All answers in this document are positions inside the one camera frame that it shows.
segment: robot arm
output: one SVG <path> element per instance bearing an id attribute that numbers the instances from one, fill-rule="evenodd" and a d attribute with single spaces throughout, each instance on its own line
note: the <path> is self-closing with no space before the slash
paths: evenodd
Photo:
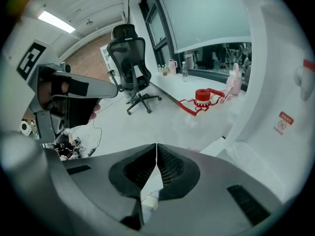
<path id="1" fill-rule="evenodd" d="M 34 41 L 17 67 L 34 92 L 27 113 L 35 116 L 39 143 L 53 142 L 64 128 L 87 124 L 100 99 L 118 94 L 117 86 L 110 82 L 65 70 L 66 64 L 60 62 L 53 48 L 39 40 Z M 44 83 L 50 83 L 51 96 L 43 105 L 40 95 Z"/>

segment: water bottle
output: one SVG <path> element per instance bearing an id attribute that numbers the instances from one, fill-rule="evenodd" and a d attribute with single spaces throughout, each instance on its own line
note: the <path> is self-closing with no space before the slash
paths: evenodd
<path id="1" fill-rule="evenodd" d="M 182 65 L 182 75 L 183 75 L 183 81 L 187 81 L 188 68 L 185 61 L 183 61 L 183 65 Z"/>
<path id="2" fill-rule="evenodd" d="M 218 72 L 219 71 L 219 61 L 218 61 L 218 59 L 215 60 L 214 67 L 215 67 L 216 72 Z"/>

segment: black vent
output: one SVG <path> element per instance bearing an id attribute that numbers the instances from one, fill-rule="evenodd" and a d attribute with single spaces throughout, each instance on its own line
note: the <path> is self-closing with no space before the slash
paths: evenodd
<path id="1" fill-rule="evenodd" d="M 185 164 L 180 158 L 166 152 L 161 147 L 157 148 L 157 166 L 161 172 L 164 187 L 179 178 L 185 170 Z"/>
<path id="2" fill-rule="evenodd" d="M 89 165 L 82 165 L 74 168 L 67 169 L 69 175 L 76 174 L 82 171 L 89 170 L 91 167 Z"/>
<path id="3" fill-rule="evenodd" d="M 124 175 L 140 189 L 148 181 L 152 171 L 156 166 L 155 149 L 137 157 L 124 167 Z"/>
<path id="4" fill-rule="evenodd" d="M 269 217 L 270 213 L 241 185 L 233 185 L 227 190 L 253 226 Z"/>

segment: black mesh chair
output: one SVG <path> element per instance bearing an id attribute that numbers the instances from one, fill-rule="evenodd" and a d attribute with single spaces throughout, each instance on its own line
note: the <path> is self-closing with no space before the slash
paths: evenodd
<path id="1" fill-rule="evenodd" d="M 120 75 L 121 84 L 118 85 L 114 77 L 113 70 L 109 71 L 114 83 L 118 86 L 120 92 L 122 91 L 135 91 L 138 94 L 138 98 L 127 109 L 128 115 L 131 115 L 130 109 L 132 109 L 138 103 L 142 103 L 147 109 L 148 113 L 152 110 L 148 108 L 144 100 L 162 98 L 158 95 L 149 96 L 147 93 L 141 96 L 140 91 L 147 88 L 150 84 L 151 73 L 146 68 L 144 62 L 145 56 L 145 41 L 142 37 L 138 37 L 134 25 L 124 24 L 113 28 L 112 42 L 107 46 L 109 56 L 113 59 L 117 70 Z M 138 66 L 142 76 L 136 77 L 135 66 Z"/>

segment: ceiling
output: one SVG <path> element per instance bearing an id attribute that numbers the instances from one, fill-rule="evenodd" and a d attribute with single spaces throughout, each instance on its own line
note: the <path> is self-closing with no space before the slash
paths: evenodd
<path id="1" fill-rule="evenodd" d="M 39 20 L 38 16 L 44 10 L 76 30 L 69 34 Z M 16 66 L 33 41 L 39 39 L 52 45 L 60 57 L 81 39 L 84 42 L 91 40 L 91 33 L 105 32 L 102 28 L 110 31 L 114 23 L 123 23 L 123 16 L 128 22 L 128 0 L 30 0 L 2 53 Z"/>
<path id="2" fill-rule="evenodd" d="M 73 26 L 78 36 L 87 34 L 128 17 L 128 0 L 31 0 L 28 10 L 33 16 L 46 10 Z"/>

